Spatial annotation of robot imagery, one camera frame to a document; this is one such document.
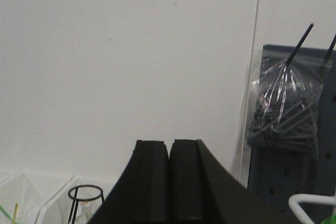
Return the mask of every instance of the black stick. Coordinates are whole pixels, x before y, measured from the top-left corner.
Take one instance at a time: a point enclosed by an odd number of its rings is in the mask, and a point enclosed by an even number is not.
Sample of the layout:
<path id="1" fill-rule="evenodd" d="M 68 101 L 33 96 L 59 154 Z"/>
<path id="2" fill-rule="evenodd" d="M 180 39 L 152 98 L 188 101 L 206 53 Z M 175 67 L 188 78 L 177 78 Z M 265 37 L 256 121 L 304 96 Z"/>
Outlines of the black stick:
<path id="1" fill-rule="evenodd" d="M 295 56 L 296 53 L 299 51 L 300 47 L 302 46 L 302 43 L 304 42 L 304 40 L 305 40 L 306 37 L 308 36 L 308 34 L 309 34 L 310 30 L 313 28 L 313 26 L 314 26 L 313 23 L 311 23 L 311 24 L 309 25 L 309 27 L 308 27 L 308 29 L 306 30 L 306 32 L 304 33 L 303 37 L 300 39 L 299 43 L 296 45 L 294 51 L 290 54 L 290 56 L 289 56 L 288 59 L 286 60 L 286 63 L 285 63 L 286 66 L 288 66 L 288 65 L 292 62 L 294 56 Z"/>
<path id="2" fill-rule="evenodd" d="M 332 40 L 332 43 L 330 44 L 328 52 L 325 54 L 325 57 L 324 57 L 325 60 L 329 60 L 329 58 L 332 54 L 332 51 L 334 50 L 335 44 L 336 44 L 336 34 L 334 36 L 334 39 Z"/>

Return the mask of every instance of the black wire stand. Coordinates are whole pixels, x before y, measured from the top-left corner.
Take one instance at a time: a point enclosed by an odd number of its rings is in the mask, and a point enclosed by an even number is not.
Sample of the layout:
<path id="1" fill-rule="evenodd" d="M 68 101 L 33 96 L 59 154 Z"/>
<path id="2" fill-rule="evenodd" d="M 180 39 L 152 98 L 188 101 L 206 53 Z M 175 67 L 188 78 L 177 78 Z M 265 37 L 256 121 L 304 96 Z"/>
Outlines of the black wire stand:
<path id="1" fill-rule="evenodd" d="M 96 188 L 100 191 L 100 193 L 99 193 L 99 195 L 97 195 L 95 197 L 92 197 L 92 198 L 78 198 L 77 197 L 78 189 L 83 188 L 83 187 Z M 69 219 L 68 219 L 68 223 L 71 222 L 71 224 L 75 224 L 76 214 L 77 214 L 77 209 L 78 209 L 78 203 L 80 201 L 93 201 L 93 200 L 101 198 L 101 202 L 104 203 L 103 189 L 101 189 L 99 186 L 96 186 L 96 185 L 75 186 L 68 191 L 68 196 L 69 196 L 70 199 L 72 199 L 72 205 L 71 205 L 70 215 L 69 215 Z"/>

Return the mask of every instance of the clear plastic bag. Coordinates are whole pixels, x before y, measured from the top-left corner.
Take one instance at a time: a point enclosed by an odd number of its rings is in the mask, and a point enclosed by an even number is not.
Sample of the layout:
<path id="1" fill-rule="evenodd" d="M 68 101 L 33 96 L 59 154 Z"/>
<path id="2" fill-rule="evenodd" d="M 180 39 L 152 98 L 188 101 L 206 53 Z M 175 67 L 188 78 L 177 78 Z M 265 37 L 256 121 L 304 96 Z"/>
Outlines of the clear plastic bag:
<path id="1" fill-rule="evenodd" d="M 317 119 L 323 82 L 331 60 L 264 50 L 260 79 L 252 83 L 257 100 L 246 142 L 318 158 Z"/>

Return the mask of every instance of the white plastic container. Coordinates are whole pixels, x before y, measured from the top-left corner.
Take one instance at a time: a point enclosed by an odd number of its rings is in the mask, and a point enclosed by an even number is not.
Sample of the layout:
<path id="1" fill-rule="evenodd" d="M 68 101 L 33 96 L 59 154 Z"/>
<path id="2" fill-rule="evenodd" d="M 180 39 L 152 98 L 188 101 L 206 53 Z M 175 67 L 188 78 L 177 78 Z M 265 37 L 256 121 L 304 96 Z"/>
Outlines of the white plastic container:
<path id="1" fill-rule="evenodd" d="M 36 224 L 65 224 L 68 222 L 70 215 L 72 200 L 68 197 L 68 191 L 79 185 L 92 184 L 103 189 L 104 198 L 106 198 L 115 185 L 112 180 L 94 180 L 88 178 L 75 177 L 69 181 L 66 186 L 54 196 L 47 204 L 45 204 L 38 216 Z M 85 194 L 89 197 L 97 195 L 97 190 L 86 189 Z M 101 205 L 101 200 L 96 199 L 92 203 L 92 214 L 94 214 Z M 79 204 L 77 216 L 81 214 L 81 204 Z"/>
<path id="2" fill-rule="evenodd" d="M 10 178 L 13 174 L 17 173 L 17 171 L 13 170 L 0 170 L 0 183 Z"/>
<path id="3" fill-rule="evenodd" d="M 0 183 L 0 205 L 12 216 L 18 203 L 16 222 L 35 224 L 40 209 L 71 179 L 71 176 L 19 172 Z M 0 223 L 7 223 L 0 213 Z"/>

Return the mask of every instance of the blue pegboard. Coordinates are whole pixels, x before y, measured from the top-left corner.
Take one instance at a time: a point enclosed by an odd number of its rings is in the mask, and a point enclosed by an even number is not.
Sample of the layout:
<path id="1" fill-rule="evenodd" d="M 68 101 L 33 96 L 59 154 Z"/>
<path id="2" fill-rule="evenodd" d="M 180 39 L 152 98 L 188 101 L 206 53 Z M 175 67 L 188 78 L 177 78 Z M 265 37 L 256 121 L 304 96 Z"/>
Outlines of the blue pegboard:
<path id="1" fill-rule="evenodd" d="M 264 50 L 285 52 L 294 47 L 265 45 Z M 323 58 L 326 50 L 301 48 L 297 57 L 311 55 Z M 319 160 L 295 152 L 253 147 L 248 189 L 274 208 L 293 216 L 288 199 L 297 193 L 334 195 L 336 187 L 336 52 L 324 82 L 319 104 L 318 140 Z M 304 205 L 315 223 L 332 214 L 332 207 Z"/>

